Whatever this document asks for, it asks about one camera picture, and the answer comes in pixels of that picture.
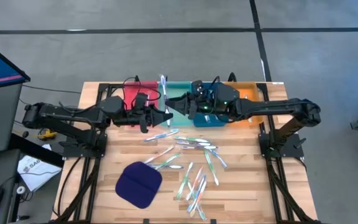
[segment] white paper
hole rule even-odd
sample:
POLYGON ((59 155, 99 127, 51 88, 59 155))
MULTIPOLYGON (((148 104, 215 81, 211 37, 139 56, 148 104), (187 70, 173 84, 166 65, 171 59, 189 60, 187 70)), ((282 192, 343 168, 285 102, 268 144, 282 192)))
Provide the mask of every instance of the white paper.
MULTIPOLYGON (((45 144, 42 147, 52 150, 49 144, 45 144)), ((31 192, 38 190, 41 186, 43 186, 44 183, 58 174, 58 171, 61 170, 62 169, 57 166, 42 162, 39 159, 33 158, 31 156, 24 156, 23 159, 19 161, 19 165, 17 166, 17 172, 21 175, 23 181, 31 192), (51 172, 52 174, 48 173, 44 175, 32 175, 43 174, 45 172, 51 172)))

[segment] blue microfiber towel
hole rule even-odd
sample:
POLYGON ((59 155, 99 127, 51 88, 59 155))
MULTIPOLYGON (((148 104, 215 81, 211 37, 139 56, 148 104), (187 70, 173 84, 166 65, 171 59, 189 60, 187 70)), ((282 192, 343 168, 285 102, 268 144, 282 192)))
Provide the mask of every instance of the blue microfiber towel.
POLYGON ((153 201, 162 182, 160 172, 143 162, 127 166, 116 184, 118 196, 138 208, 147 208, 153 201))

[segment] orange bin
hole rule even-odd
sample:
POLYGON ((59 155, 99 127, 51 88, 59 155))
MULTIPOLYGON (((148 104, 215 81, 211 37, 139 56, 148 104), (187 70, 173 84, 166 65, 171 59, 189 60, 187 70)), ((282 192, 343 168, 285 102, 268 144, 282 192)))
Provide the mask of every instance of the orange bin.
MULTIPOLYGON (((225 85, 234 87, 240 92, 240 98, 248 98, 248 100, 259 101, 258 88, 255 82, 223 82, 225 85)), ((253 116, 250 119, 229 123, 230 127, 247 127, 255 126, 264 121, 263 116, 253 116)))

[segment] butcher block table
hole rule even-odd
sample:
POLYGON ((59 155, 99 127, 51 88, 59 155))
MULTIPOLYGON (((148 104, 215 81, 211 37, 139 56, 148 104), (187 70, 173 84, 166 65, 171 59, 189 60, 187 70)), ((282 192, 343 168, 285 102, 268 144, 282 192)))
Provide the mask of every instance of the butcher block table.
MULTIPOLYGON (((80 98, 79 107, 87 108, 96 101, 96 95, 100 82, 85 82, 80 98)), ((266 83, 270 100, 286 100, 287 94, 283 83, 266 83)), ((122 96, 122 90, 115 95, 122 96)), ((276 128, 280 128, 291 119, 289 115, 274 116, 276 128)), ((85 124, 75 124, 79 128, 89 128, 85 124)), ((96 196, 94 200, 92 223, 142 223, 149 219, 150 223, 209 223, 216 219, 218 223, 275 223, 272 196, 269 187, 265 159, 260 155, 258 143, 259 126, 253 127, 218 127, 195 128, 194 126, 178 127, 177 136, 189 136, 205 138, 218 146, 219 155, 228 164, 223 169, 219 160, 210 154, 219 186, 215 185, 212 173, 208 167, 203 151, 181 150, 176 145, 169 153, 159 157, 153 163, 163 162, 177 152, 182 156, 175 159, 172 164, 185 166, 182 170, 160 169, 163 180, 160 189, 151 205, 146 209, 139 209, 126 200, 120 198, 116 191, 116 182, 124 168, 136 161, 145 161, 158 152, 166 150, 174 144, 173 136, 158 139, 154 142, 144 142, 144 139, 155 134, 160 134, 168 129, 163 126, 149 128, 149 133, 143 134, 139 127, 122 126, 120 128, 111 125, 108 134, 106 155, 101 159, 96 196), (175 196, 183 180, 183 176, 190 162, 194 166, 190 172, 190 180, 194 180, 198 169, 204 166, 207 176, 207 185, 201 200, 202 209, 208 221, 204 222, 196 212, 190 218, 186 212, 188 203, 183 199, 188 193, 188 188, 182 195, 182 200, 177 202, 175 196)), ((63 181, 76 158, 65 161, 60 181, 59 191, 63 181)), ((77 194, 83 161, 76 165, 69 176, 67 185, 63 191, 62 211, 70 204, 77 194)), ((305 168, 293 158, 283 158, 288 189, 299 206, 313 219, 317 219, 313 199, 310 192, 305 168)), ((85 218, 88 193, 84 196, 81 209, 81 218, 85 218)), ((55 209, 58 203, 57 194, 55 209)), ((281 193, 278 193, 283 219, 287 218, 281 193)))

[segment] gray floor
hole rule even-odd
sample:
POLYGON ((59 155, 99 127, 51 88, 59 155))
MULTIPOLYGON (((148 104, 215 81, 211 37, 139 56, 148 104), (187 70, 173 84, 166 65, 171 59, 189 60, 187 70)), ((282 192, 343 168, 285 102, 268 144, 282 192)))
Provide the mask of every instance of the gray floor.
MULTIPOLYGON (((358 1, 256 0, 262 27, 358 27, 358 1)), ((246 0, 0 0, 0 30, 253 27, 246 0)), ((273 81, 320 105, 323 122, 300 133, 319 219, 358 223, 358 32, 263 34, 273 81)), ((33 86, 80 91, 85 81, 262 81, 254 33, 0 35, 0 51, 33 86)), ((76 105, 78 95, 24 88, 22 100, 76 105)), ((22 119, 24 105, 17 111, 22 119)), ((24 222, 50 218, 58 177, 21 205, 24 222)))

